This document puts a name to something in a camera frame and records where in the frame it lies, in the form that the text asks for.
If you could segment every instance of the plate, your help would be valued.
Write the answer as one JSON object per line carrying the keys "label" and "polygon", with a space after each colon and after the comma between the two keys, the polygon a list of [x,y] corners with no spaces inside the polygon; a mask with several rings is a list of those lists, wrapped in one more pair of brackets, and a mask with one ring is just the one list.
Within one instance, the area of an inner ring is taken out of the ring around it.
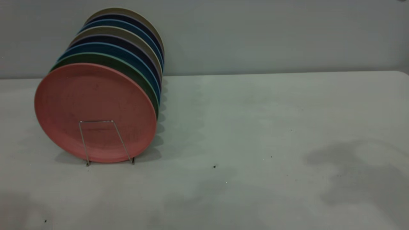
{"label": "plate", "polygon": [[145,79],[148,80],[150,86],[154,90],[156,94],[156,98],[158,101],[158,104],[160,104],[160,87],[159,83],[156,81],[154,74],[152,73],[152,70],[148,68],[148,66],[138,57],[135,56],[133,53],[130,51],[121,48],[116,45],[108,44],[108,43],[86,43],[86,44],[81,44],[75,47],[71,47],[69,50],[67,50],[58,60],[61,60],[67,56],[77,54],[77,53],[84,53],[84,52],[95,52],[95,53],[102,53],[102,54],[108,54],[114,57],[117,57],[124,62],[132,65],[135,69],[141,72],[141,74],[145,77]]}
{"label": "plate", "polygon": [[148,80],[146,80],[137,69],[135,69],[128,63],[124,62],[123,60],[119,58],[116,58],[114,56],[107,55],[107,54],[80,53],[80,54],[74,54],[64,59],[61,59],[59,62],[57,62],[57,64],[54,65],[51,71],[61,66],[69,65],[72,63],[100,64],[100,65],[110,67],[128,76],[144,90],[146,95],[148,95],[153,105],[153,108],[155,110],[156,119],[157,119],[158,114],[159,114],[159,105],[157,103],[155,92],[153,91],[152,87],[149,85]]}
{"label": "plate", "polygon": [[138,35],[132,32],[129,32],[126,29],[122,29],[119,27],[113,27],[113,26],[98,26],[98,27],[89,28],[79,33],[71,42],[70,47],[72,46],[73,43],[77,42],[78,40],[84,37],[97,35],[97,34],[121,37],[123,39],[126,39],[127,41],[132,42],[136,46],[141,47],[146,52],[146,54],[149,56],[149,58],[154,62],[156,68],[160,70],[161,78],[163,78],[162,76],[163,66],[161,65],[153,49]]}
{"label": "plate", "polygon": [[93,15],[91,15],[87,21],[85,22],[85,24],[88,24],[89,21],[91,21],[93,18],[104,15],[104,14],[122,14],[122,15],[127,15],[129,17],[132,17],[140,22],[142,22],[145,26],[147,26],[154,34],[155,36],[158,38],[160,45],[162,46],[162,50],[164,51],[164,46],[163,46],[163,42],[162,39],[159,35],[159,33],[157,32],[157,29],[142,15],[129,10],[129,9],[123,9],[123,8],[118,8],[118,7],[113,7],[113,8],[107,8],[107,9],[103,9],[100,10],[96,13],[94,13]]}
{"label": "plate", "polygon": [[[40,82],[34,105],[49,138],[84,160],[79,121],[113,120],[131,158],[155,136],[155,111],[147,95],[130,78],[103,65],[76,63],[53,70]],[[112,122],[82,123],[81,129],[90,161],[128,160]]]}
{"label": "plate", "polygon": [[162,88],[162,78],[160,76],[160,70],[158,70],[155,65],[153,64],[152,60],[149,58],[149,56],[139,47],[135,46],[135,44],[117,37],[117,36],[111,36],[111,35],[93,35],[93,36],[87,36],[85,38],[82,38],[75,43],[71,45],[71,47],[75,47],[77,45],[81,44],[87,44],[87,43],[92,43],[92,42],[102,42],[102,43],[109,43],[112,45],[116,45],[119,47],[122,47],[131,53],[133,53],[135,56],[139,57],[144,64],[147,65],[147,67],[152,71],[152,74],[154,74],[157,83],[159,84],[159,87]]}
{"label": "plate", "polygon": [[143,32],[140,28],[130,23],[127,23],[121,20],[103,19],[103,20],[98,20],[98,21],[85,25],[84,27],[82,27],[82,29],[78,33],[81,33],[82,31],[86,29],[97,27],[97,26],[115,26],[115,27],[119,27],[122,29],[126,29],[138,35],[152,48],[152,50],[155,52],[156,56],[160,60],[162,66],[164,65],[164,61],[163,61],[162,54],[160,52],[160,48],[157,47],[157,45],[153,42],[153,40],[145,32]]}
{"label": "plate", "polygon": [[87,25],[92,23],[92,22],[99,21],[99,20],[104,20],[104,19],[121,20],[121,21],[130,23],[130,24],[140,28],[143,32],[145,32],[153,40],[155,45],[160,48],[159,51],[161,52],[161,55],[164,58],[163,49],[162,49],[161,44],[158,41],[158,38],[152,33],[152,31],[147,26],[145,26],[143,23],[139,22],[138,20],[136,20],[134,18],[131,18],[129,16],[122,15],[122,14],[104,14],[104,15],[93,18],[91,21],[89,21],[87,23]]}

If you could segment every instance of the table surface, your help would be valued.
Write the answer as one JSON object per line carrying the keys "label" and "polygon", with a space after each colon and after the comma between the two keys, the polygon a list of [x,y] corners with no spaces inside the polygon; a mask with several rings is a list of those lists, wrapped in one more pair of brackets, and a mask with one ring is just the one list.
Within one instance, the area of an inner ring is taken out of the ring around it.
{"label": "table surface", "polygon": [[2,229],[409,229],[409,76],[165,77],[157,135],[128,162],[58,148],[40,79],[0,81]]}

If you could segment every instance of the gray wall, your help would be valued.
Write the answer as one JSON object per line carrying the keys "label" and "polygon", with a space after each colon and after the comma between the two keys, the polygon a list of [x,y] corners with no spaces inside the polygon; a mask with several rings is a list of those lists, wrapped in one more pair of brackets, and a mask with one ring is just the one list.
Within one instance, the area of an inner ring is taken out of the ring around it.
{"label": "gray wall", "polygon": [[43,77],[87,17],[111,6],[157,27],[166,75],[409,72],[409,2],[0,0],[0,77]]}

